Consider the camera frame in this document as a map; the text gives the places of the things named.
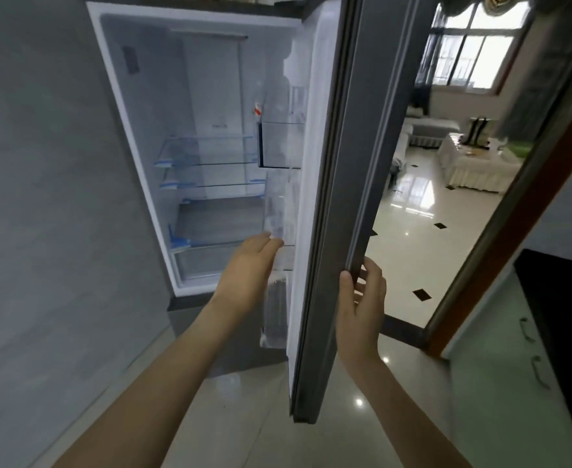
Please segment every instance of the person's left arm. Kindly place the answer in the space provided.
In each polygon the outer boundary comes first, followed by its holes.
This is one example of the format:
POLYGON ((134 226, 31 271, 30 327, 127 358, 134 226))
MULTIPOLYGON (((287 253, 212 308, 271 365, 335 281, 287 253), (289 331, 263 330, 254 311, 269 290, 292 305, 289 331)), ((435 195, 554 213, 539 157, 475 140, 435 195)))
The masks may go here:
POLYGON ((261 299, 282 245, 267 233, 247 239, 188 330, 75 441, 55 468, 161 466, 221 346, 261 299))

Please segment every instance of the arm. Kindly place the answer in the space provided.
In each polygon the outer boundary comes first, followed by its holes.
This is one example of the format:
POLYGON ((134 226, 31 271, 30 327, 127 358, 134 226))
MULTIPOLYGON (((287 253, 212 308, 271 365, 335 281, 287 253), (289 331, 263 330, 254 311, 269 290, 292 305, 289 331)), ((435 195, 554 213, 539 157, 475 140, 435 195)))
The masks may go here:
POLYGON ((365 258, 363 279, 340 274, 336 322, 338 355, 375 411, 384 432, 406 468, 461 467, 470 464, 429 420, 383 363, 377 338, 383 321, 386 280, 365 258))
POLYGON ((267 233, 235 252, 193 324, 56 462, 66 467, 159 467, 221 346, 259 302, 277 250, 267 233))

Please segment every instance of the open refrigerator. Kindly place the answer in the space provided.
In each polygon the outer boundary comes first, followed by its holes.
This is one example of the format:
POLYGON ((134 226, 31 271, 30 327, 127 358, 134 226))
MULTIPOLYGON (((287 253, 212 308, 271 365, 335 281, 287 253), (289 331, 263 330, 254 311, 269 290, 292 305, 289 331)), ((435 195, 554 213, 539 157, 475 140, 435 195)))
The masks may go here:
POLYGON ((236 247, 283 238, 210 375, 288 361, 318 417, 342 269, 359 269, 437 0, 85 0, 172 290, 176 334, 236 247))

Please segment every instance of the black countertop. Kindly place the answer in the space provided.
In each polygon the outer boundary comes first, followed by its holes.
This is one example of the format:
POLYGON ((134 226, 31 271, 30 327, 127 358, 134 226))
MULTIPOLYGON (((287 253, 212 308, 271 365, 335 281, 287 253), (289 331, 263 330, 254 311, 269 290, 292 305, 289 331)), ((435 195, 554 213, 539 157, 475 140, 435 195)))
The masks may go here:
POLYGON ((514 266, 572 416, 572 261, 523 250, 514 266))

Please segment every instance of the white tablecloth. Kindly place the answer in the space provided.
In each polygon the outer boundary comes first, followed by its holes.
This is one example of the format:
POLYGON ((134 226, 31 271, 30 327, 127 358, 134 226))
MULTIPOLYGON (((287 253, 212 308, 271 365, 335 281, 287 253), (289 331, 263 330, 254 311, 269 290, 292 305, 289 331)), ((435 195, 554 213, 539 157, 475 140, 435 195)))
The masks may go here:
POLYGON ((522 163, 509 150, 484 150, 480 156, 467 155, 470 147, 459 143, 461 135, 449 133, 438 148, 438 158, 448 185, 505 192, 522 163))

